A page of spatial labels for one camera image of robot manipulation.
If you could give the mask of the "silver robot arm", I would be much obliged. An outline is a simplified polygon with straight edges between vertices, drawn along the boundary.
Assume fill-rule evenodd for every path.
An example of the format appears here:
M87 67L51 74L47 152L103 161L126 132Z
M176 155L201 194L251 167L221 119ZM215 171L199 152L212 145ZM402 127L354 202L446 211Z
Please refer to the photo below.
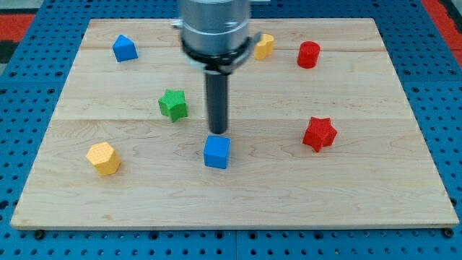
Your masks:
M207 74L228 76L252 55L262 33L250 35L248 0L179 0L172 26L189 64Z

